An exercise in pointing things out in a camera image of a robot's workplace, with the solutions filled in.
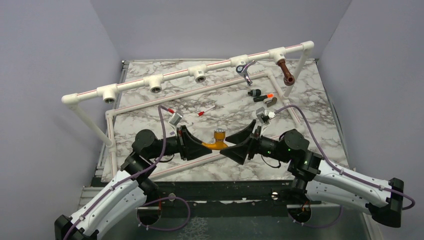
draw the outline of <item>red stripe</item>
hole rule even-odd
[[[256,56],[256,55],[265,54],[265,53],[268,53],[268,52],[267,51],[264,51],[264,52],[260,52],[260,53],[250,54],[250,55],[247,55],[247,56],[248,57],[251,57],[251,56]]]
[[[92,92],[95,92],[95,91],[97,91],[97,90],[85,91],[85,92],[83,92],[83,93],[78,93],[78,94],[77,94],[77,96],[79,96],[79,95],[83,95],[83,94],[92,93]]]
[[[177,73],[181,73],[181,72],[185,72],[185,71],[188,71],[188,69],[181,70],[181,71],[170,72],[170,73],[164,74],[164,76],[168,76],[168,75],[171,75],[171,74],[177,74]]]
[[[137,79],[137,80],[134,80],[134,81],[127,81],[127,82],[119,83],[118,86],[129,84],[129,83],[134,83],[134,82],[141,81],[141,80],[143,80],[143,78],[140,78],[140,79]]]
[[[297,46],[302,46],[302,44],[297,44],[297,45],[293,45],[293,46],[288,46],[288,47],[286,47],[286,49],[294,48],[294,47],[297,47]]]
[[[222,64],[222,63],[226,63],[226,62],[229,62],[230,60],[225,60],[225,61],[219,61],[219,62],[214,62],[214,63],[209,63],[209,64],[206,64],[206,66],[211,66],[211,65],[215,65],[215,64]]]

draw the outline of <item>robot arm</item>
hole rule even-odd
[[[274,116],[274,112],[258,114],[264,127],[269,126],[268,121]],[[184,160],[193,160],[212,153],[184,125],[176,127],[177,123],[178,119],[170,121],[176,136],[166,139],[157,139],[151,130],[141,130],[132,144],[133,152],[121,165],[116,177],[83,208],[70,217],[62,215],[55,221],[56,239],[101,239],[131,210],[157,200],[158,186],[148,179],[156,168],[152,166],[154,163],[150,159],[159,157],[163,146],[165,155],[179,153]],[[281,196],[300,203],[326,201],[349,206],[372,215],[375,221],[383,225],[394,228],[401,226],[403,197],[409,198],[403,194],[403,181],[397,178],[390,181],[376,179],[343,168],[329,161],[325,155],[323,157],[308,150],[310,142],[297,130],[283,133],[277,141],[262,136],[262,126],[258,126],[253,132],[255,123],[256,120],[253,120],[244,130],[226,137],[227,142],[235,145],[222,149],[220,153],[241,165],[246,157],[250,160],[255,154],[289,163],[287,170],[295,179],[289,192],[282,192]],[[274,192],[272,199],[281,201],[275,197]]]
[[[259,118],[262,124],[267,123],[268,116]],[[338,166],[308,150],[310,142],[295,129],[283,133],[277,141],[261,136],[262,126],[252,133],[254,125],[255,121],[227,137],[226,140],[235,145],[220,153],[239,164],[244,164],[246,157],[250,160],[255,154],[289,163],[287,170],[295,176],[292,190],[301,201],[326,201],[350,206],[372,215],[383,225],[401,226],[403,197],[388,190],[403,193],[403,181],[397,178],[390,181],[376,179]]]
[[[162,151],[163,139],[144,129],[137,133],[132,144],[133,152],[121,165],[120,171],[89,203],[70,217],[60,216],[54,223],[58,240],[97,240],[135,208],[157,199],[158,186],[148,179],[152,167],[144,174],[132,178],[147,169]],[[176,128],[176,136],[166,138],[165,155],[180,154],[184,160],[193,160],[212,153],[186,128]]]

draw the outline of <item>black cable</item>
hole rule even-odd
[[[172,159],[174,159],[174,156],[175,156],[175,154],[172,154],[171,159],[168,159],[168,160],[160,160],[160,161],[159,161],[159,163],[169,163],[169,162],[171,162],[171,160],[172,160]]]
[[[271,168],[273,168],[273,169],[279,169],[279,168],[281,167],[281,162],[280,162],[280,161],[278,161],[278,166],[272,166],[272,165],[269,165],[269,164],[265,161],[265,159],[264,159],[264,156],[263,156],[263,155],[261,155],[260,157],[262,158],[262,161],[263,161],[266,165],[270,166],[270,167],[271,167]]]

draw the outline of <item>yellow pipe fitting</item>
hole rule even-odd
[[[213,138],[215,138],[214,143],[206,143],[202,142],[201,144],[207,147],[210,150],[222,150],[228,148],[228,145],[225,144],[225,130],[222,128],[218,128],[213,132]]]

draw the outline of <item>white pvc pipe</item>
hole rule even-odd
[[[291,105],[291,103],[290,103],[290,101],[288,99],[284,99],[282,101],[282,103],[284,104],[284,106]],[[290,114],[291,118],[293,119],[294,124],[296,125],[297,130],[300,133],[303,133],[303,131],[304,131],[305,128],[302,126],[301,119],[298,117],[298,115],[296,114],[296,112],[293,110],[292,107],[287,108],[287,111]]]
[[[189,161],[185,164],[173,166],[173,167],[168,168],[166,170],[153,173],[148,178],[152,181],[156,181],[158,179],[162,179],[162,178],[183,172],[185,170],[192,169],[192,168],[195,168],[197,166],[204,165],[204,164],[207,164],[207,163],[211,163],[211,162],[214,162],[214,161],[217,161],[217,160],[220,160],[220,159],[224,159],[224,158],[225,158],[224,155],[218,154],[218,155],[214,155],[214,156],[207,157],[207,158],[200,159],[200,160],[196,160],[196,161]]]
[[[107,124],[107,133],[109,134],[109,139],[112,141],[112,147],[108,148],[109,156],[110,156],[110,166],[112,169],[112,178],[114,178],[118,172],[118,160],[117,160],[117,147],[115,144],[115,133],[114,133],[114,116],[109,114],[106,118]]]
[[[297,63],[296,68],[294,69],[294,73],[293,73],[293,77],[294,77],[294,84],[291,86],[287,86],[285,88],[285,92],[284,95],[282,96],[283,98],[287,99],[290,95],[290,93],[292,92],[293,87],[296,84],[296,81],[298,80],[299,74],[302,71],[302,68],[305,65],[306,59],[308,58],[308,54],[307,51],[303,51],[302,56],[299,59],[299,62]]]
[[[259,72],[259,73],[251,74],[250,78],[251,79],[257,79],[257,78],[261,78],[261,77],[265,77],[265,76],[266,76],[265,72],[262,71],[262,72]],[[166,97],[161,97],[161,98],[158,98],[158,99],[146,101],[146,102],[143,102],[143,103],[140,103],[140,104],[137,104],[137,105],[118,108],[118,109],[115,109],[115,110],[111,110],[111,112],[113,112],[113,115],[116,116],[118,114],[123,114],[123,113],[131,112],[131,111],[134,111],[134,110],[142,109],[142,108],[147,108],[147,107],[150,107],[150,106],[153,106],[153,105],[156,105],[156,104],[165,103],[165,102],[172,101],[172,100],[175,100],[175,99],[189,97],[189,96],[193,96],[193,95],[196,95],[196,94],[208,92],[208,91],[211,91],[211,90],[214,90],[214,89],[219,89],[219,88],[222,88],[222,87],[226,87],[226,86],[230,86],[230,85],[234,85],[234,84],[239,84],[239,83],[242,83],[244,81],[245,81],[244,78],[239,77],[239,78],[235,78],[235,79],[232,79],[232,80],[223,81],[223,82],[220,82],[220,83],[217,83],[217,84],[213,84],[213,85],[210,85],[210,86],[205,86],[205,87],[201,87],[201,88],[198,88],[198,89],[177,93],[177,94],[174,94],[174,95],[171,95],[171,96],[166,96]]]
[[[289,54],[289,53],[294,53],[294,52],[298,52],[298,51],[311,50],[313,47],[314,47],[314,43],[312,41],[306,41],[306,42],[303,42],[303,43],[298,44],[298,45],[285,47],[284,51],[285,51],[286,54]],[[252,60],[259,61],[259,60],[263,60],[263,59],[273,58],[274,56],[271,56],[269,51],[250,54],[250,55],[248,55],[248,59],[249,59],[249,61],[252,61]],[[230,60],[223,60],[223,61],[219,61],[219,62],[214,62],[214,63],[210,63],[210,64],[206,65],[206,72],[212,71],[212,70],[218,70],[218,69],[222,69],[222,68],[227,68],[227,67],[231,67],[231,61]],[[164,74],[163,80],[164,80],[164,82],[166,82],[166,81],[179,79],[179,78],[183,78],[183,77],[187,77],[187,76],[189,76],[189,70],[183,69],[183,70]],[[134,80],[134,81],[123,82],[123,83],[117,84],[117,86],[113,86],[113,85],[114,84],[111,84],[111,86],[109,86],[109,88],[117,87],[117,91],[120,93],[122,91],[130,90],[130,89],[145,87],[146,82],[143,81],[143,79],[137,79],[137,80]],[[99,88],[91,90],[91,91],[82,92],[82,93],[74,93],[74,94],[65,95],[62,98],[62,102],[64,104],[70,105],[70,104],[77,104],[77,103],[80,103],[80,102],[88,100],[88,99],[93,99],[93,98],[99,97],[102,94],[101,94],[101,92],[98,92],[98,89]]]
[[[87,113],[78,105],[69,105],[71,109],[94,133],[106,144],[106,147],[113,145],[112,141],[103,133],[102,130],[91,120]]]
[[[269,80],[271,81],[271,84],[274,86],[275,90],[277,91],[278,96],[282,100],[283,99],[284,92],[281,89],[280,85],[278,84],[278,82],[276,80],[276,77],[274,76],[274,73],[271,70],[269,70],[269,69],[267,69],[265,71],[265,73],[268,76]]]

